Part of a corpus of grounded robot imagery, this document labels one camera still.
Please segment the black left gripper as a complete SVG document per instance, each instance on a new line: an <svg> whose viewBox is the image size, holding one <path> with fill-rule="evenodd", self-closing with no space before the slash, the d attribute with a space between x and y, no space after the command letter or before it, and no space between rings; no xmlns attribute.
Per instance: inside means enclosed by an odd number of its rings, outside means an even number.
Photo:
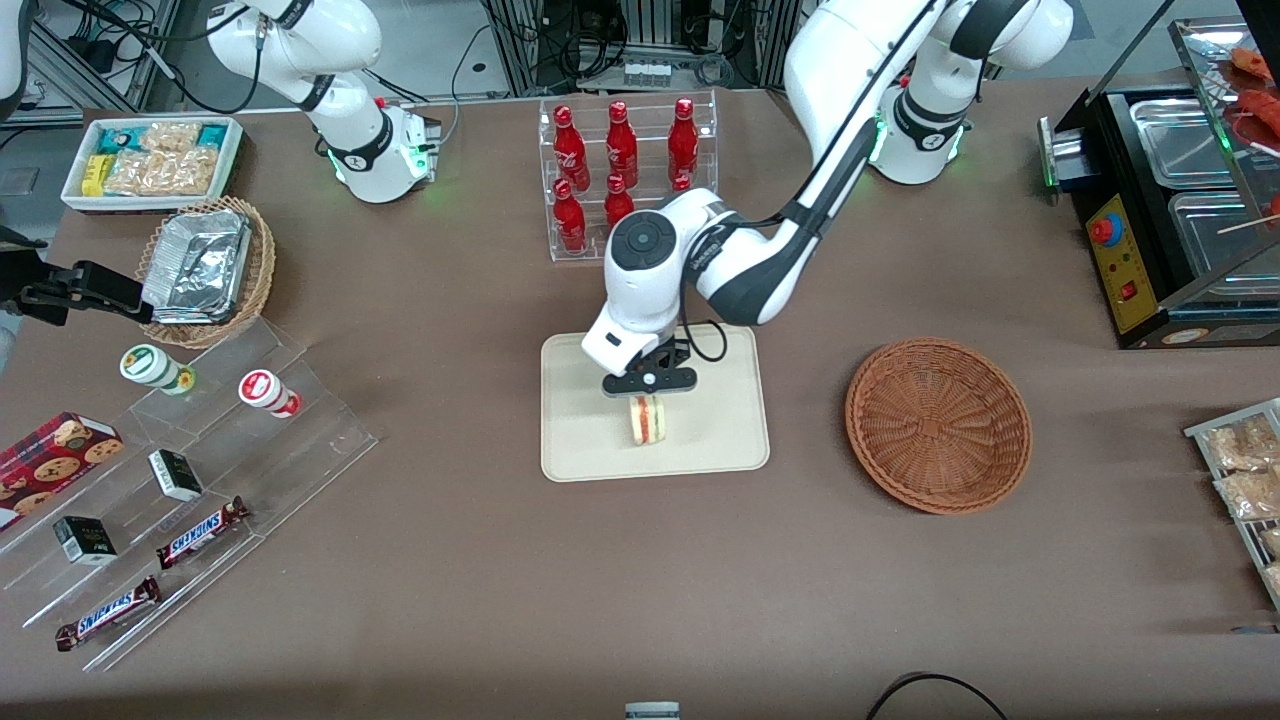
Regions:
<svg viewBox="0 0 1280 720"><path fill-rule="evenodd" d="M639 354L622 375L605 375L603 393L625 398L692 391L698 384L698 373L686 365L691 356L690 340L669 338L653 352Z"/></svg>

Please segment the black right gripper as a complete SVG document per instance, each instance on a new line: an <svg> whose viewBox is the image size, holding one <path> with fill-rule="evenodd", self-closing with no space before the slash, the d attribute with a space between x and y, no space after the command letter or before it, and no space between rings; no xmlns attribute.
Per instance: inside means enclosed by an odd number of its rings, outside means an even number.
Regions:
<svg viewBox="0 0 1280 720"><path fill-rule="evenodd" d="M3 310L65 325L70 300L73 307L99 310L151 322L154 306L142 299L143 286L97 263L76 263L72 269L46 263L40 255L49 243L28 238L10 228L1 228L1 301Z"/></svg>

